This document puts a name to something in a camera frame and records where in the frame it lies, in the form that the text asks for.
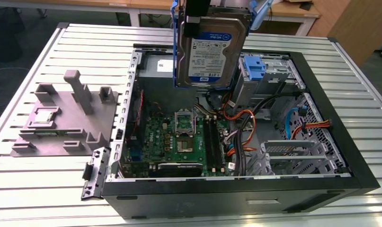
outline wooden table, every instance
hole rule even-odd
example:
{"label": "wooden table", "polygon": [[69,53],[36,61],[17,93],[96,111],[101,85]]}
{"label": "wooden table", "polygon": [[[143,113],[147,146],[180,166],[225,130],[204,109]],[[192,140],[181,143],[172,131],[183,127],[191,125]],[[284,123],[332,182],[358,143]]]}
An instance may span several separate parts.
{"label": "wooden table", "polygon": [[[140,26],[139,15],[143,13],[169,15],[171,3],[172,0],[0,0],[4,7],[128,13],[131,25],[136,27]],[[272,5],[272,21],[300,23],[295,35],[307,35],[319,16],[314,7],[306,11],[298,3],[284,1]]]}

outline white table leg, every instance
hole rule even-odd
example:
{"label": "white table leg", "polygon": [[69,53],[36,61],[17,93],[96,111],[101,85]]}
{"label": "white table leg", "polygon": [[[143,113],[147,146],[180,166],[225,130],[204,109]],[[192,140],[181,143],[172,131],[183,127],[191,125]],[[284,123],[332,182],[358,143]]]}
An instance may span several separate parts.
{"label": "white table leg", "polygon": [[129,23],[132,27],[140,27],[140,10],[139,9],[128,9],[129,15]]}
{"label": "white table leg", "polygon": [[299,29],[298,29],[298,32],[295,35],[299,35],[299,36],[306,36],[308,31],[310,31],[310,28],[314,24],[314,21],[315,21],[315,18],[312,17],[306,17],[303,23],[300,24],[299,26]]}

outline blue plastic clip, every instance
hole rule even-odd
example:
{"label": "blue plastic clip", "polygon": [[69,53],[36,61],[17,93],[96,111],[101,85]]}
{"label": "blue plastic clip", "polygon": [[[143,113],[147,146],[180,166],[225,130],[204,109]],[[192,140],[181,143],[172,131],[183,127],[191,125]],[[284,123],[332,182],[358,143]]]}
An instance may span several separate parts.
{"label": "blue plastic clip", "polygon": [[248,71],[248,77],[252,81],[259,81],[264,77],[266,65],[258,56],[244,56],[243,65]]}

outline white sticker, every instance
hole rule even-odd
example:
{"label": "white sticker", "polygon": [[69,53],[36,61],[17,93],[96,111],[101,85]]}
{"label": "white sticker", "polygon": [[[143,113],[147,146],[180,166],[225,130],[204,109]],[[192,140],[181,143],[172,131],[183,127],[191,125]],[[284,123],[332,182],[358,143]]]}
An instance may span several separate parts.
{"label": "white sticker", "polygon": [[225,56],[223,50],[231,43],[231,34],[203,32],[192,38],[188,77],[195,82],[220,79]]}
{"label": "white sticker", "polygon": [[229,162],[227,168],[235,170],[235,164]]}
{"label": "white sticker", "polygon": [[109,6],[127,6],[127,4],[121,4],[121,3],[109,3]]}
{"label": "white sticker", "polygon": [[172,60],[157,61],[157,72],[172,72]]}
{"label": "white sticker", "polygon": [[231,107],[235,106],[235,103],[233,103],[231,100],[228,100],[227,104],[228,104]]}

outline hard drive label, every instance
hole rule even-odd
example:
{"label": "hard drive label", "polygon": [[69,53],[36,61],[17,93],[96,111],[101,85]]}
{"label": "hard drive label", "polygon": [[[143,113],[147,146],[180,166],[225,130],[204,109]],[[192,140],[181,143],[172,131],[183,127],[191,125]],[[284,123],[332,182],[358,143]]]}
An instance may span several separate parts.
{"label": "hard drive label", "polygon": [[203,32],[192,38],[188,77],[195,82],[213,82],[221,77],[231,34]]}

